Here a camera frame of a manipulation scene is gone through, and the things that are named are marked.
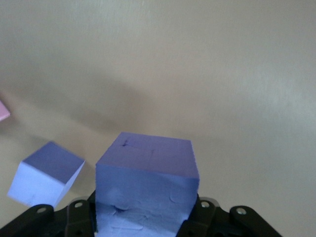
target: screw hole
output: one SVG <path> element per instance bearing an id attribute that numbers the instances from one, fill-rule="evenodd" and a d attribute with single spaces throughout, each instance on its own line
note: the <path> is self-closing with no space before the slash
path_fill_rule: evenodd
<path id="1" fill-rule="evenodd" d="M 46 211 L 46 207 L 41 207 L 40 209 L 38 209 L 36 211 L 36 213 L 42 213 L 42 212 L 45 212 Z"/>
<path id="2" fill-rule="evenodd" d="M 202 207 L 209 207 L 209 203 L 207 201 L 201 202 Z"/>
<path id="3" fill-rule="evenodd" d="M 75 208 L 81 207 L 82 205 L 83 205 L 82 202 L 77 202 L 77 203 L 75 204 Z"/>
<path id="4" fill-rule="evenodd" d="M 245 215 L 245 214 L 247 214 L 246 210 L 243 209 L 243 208 L 241 208 L 241 207 L 237 208 L 237 209 L 236 209 L 236 212 L 237 212 L 239 215 Z"/>

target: white wall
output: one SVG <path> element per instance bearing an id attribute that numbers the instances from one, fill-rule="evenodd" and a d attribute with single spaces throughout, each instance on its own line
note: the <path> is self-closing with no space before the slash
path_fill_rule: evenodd
<path id="1" fill-rule="evenodd" d="M 26 209 L 6 197 L 23 158 L 87 160 L 61 208 L 131 131 L 192 140 L 201 196 L 314 236 L 315 64 L 315 1 L 1 1 L 0 226 Z"/>

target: cube side face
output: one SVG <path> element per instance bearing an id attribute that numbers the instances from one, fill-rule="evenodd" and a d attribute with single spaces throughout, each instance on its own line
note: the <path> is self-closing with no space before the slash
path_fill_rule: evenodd
<path id="1" fill-rule="evenodd" d="M 198 182 L 196 178 L 98 164 L 98 226 L 111 236 L 164 233 L 174 237 L 195 204 Z"/>
<path id="2" fill-rule="evenodd" d="M 199 178 L 191 141 L 121 133 L 98 163 Z"/>
<path id="3" fill-rule="evenodd" d="M 54 142 L 48 142 L 23 162 L 66 184 L 84 160 Z"/>
<path id="4" fill-rule="evenodd" d="M 7 195 L 27 206 L 49 204 L 55 207 L 64 187 L 58 180 L 21 162 Z"/>
<path id="5" fill-rule="evenodd" d="M 0 121 L 6 119 L 10 116 L 9 110 L 4 106 L 4 104 L 0 101 Z"/>
<path id="6" fill-rule="evenodd" d="M 82 163 L 82 165 L 79 167 L 79 169 L 73 174 L 73 176 L 69 179 L 69 181 L 67 182 L 67 184 L 65 185 L 61 195 L 59 196 L 58 200 L 57 200 L 57 204 L 61 201 L 61 199 L 66 195 L 66 193 L 70 190 L 71 186 L 74 184 L 77 176 L 79 175 L 82 167 L 83 167 L 84 163 Z"/>

